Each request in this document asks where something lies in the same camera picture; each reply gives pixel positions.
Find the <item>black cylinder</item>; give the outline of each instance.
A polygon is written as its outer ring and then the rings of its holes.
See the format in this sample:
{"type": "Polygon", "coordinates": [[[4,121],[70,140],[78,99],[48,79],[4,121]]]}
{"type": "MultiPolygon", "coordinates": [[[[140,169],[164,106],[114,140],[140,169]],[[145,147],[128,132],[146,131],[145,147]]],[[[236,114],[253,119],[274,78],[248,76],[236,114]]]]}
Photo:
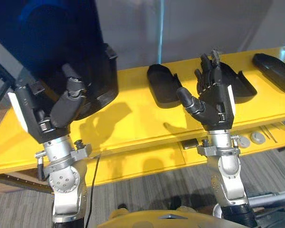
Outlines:
{"type": "Polygon", "coordinates": [[[249,204],[221,207],[224,219],[247,227],[256,227],[257,222],[249,204]]]}
{"type": "Polygon", "coordinates": [[[55,223],[54,228],[83,228],[84,225],[85,225],[85,219],[80,218],[71,222],[55,223]]]}

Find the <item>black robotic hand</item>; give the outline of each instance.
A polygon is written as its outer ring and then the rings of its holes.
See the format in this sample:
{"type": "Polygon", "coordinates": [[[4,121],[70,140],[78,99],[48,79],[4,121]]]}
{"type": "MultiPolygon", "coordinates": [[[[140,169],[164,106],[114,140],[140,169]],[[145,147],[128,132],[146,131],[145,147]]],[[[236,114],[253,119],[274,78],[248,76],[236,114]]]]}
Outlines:
{"type": "Polygon", "coordinates": [[[206,131],[231,129],[235,103],[232,88],[223,83],[220,69],[219,54],[216,50],[211,52],[212,60],[206,54],[201,59],[202,73],[196,69],[198,79],[197,91],[199,98],[195,98],[184,87],[176,94],[186,111],[196,120],[200,121],[206,131]]]}

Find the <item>metal clamp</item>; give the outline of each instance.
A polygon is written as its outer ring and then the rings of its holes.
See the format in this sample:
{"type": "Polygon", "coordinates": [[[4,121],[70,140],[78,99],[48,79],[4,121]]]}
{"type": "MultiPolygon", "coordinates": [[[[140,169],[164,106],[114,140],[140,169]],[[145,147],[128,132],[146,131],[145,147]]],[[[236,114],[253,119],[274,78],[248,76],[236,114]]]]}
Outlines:
{"type": "Polygon", "coordinates": [[[72,150],[70,155],[58,159],[56,161],[52,161],[47,167],[44,168],[45,176],[49,175],[52,172],[56,172],[62,170],[74,162],[79,161],[81,159],[87,158],[92,152],[92,147],[90,144],[84,146],[84,148],[79,150],[72,150]]]}
{"type": "Polygon", "coordinates": [[[240,150],[234,147],[216,147],[216,146],[197,146],[198,154],[209,157],[209,156],[230,156],[240,154],[240,150]]]}

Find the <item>black cable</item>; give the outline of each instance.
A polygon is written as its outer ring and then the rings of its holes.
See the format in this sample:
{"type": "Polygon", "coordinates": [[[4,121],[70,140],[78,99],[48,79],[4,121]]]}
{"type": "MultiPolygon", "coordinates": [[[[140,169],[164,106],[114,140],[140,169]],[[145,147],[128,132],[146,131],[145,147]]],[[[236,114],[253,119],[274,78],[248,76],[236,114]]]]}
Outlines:
{"type": "Polygon", "coordinates": [[[95,167],[95,172],[94,172],[94,177],[93,177],[92,187],[91,187],[90,211],[89,211],[89,215],[88,215],[87,220],[86,220],[85,228],[87,228],[87,226],[88,226],[88,224],[89,224],[89,220],[90,220],[91,213],[92,213],[93,190],[94,190],[94,183],[95,183],[95,179],[96,179],[96,173],[97,173],[97,168],[98,168],[99,159],[100,159],[100,155],[97,156],[97,162],[96,162],[96,167],[95,167]]]}

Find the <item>silver cylinder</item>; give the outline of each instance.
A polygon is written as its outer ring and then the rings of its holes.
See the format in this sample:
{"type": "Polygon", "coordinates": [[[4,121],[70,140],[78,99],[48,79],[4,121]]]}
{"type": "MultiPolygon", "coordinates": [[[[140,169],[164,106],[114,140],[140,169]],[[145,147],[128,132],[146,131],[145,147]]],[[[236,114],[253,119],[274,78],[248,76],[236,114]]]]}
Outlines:
{"type": "Polygon", "coordinates": [[[50,162],[68,156],[74,149],[72,140],[68,135],[45,142],[43,146],[50,162]]]}
{"type": "Polygon", "coordinates": [[[216,147],[232,146],[230,130],[208,131],[208,139],[216,147]]]}

